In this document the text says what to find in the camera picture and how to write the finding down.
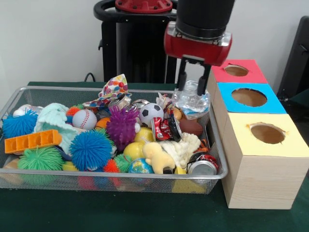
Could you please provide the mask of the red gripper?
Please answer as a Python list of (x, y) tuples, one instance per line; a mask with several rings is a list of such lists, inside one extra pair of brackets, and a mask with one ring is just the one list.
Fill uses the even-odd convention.
[(232, 34), (225, 32), (219, 39), (203, 41), (186, 37), (176, 29), (176, 23), (170, 21), (167, 25), (164, 35), (164, 48), (168, 56), (181, 59), (177, 89), (183, 90), (187, 73), (185, 71), (188, 59), (203, 62), (204, 73), (199, 78), (197, 86), (197, 95), (202, 96), (205, 93), (209, 74), (212, 66), (221, 66), (230, 51), (232, 44)]

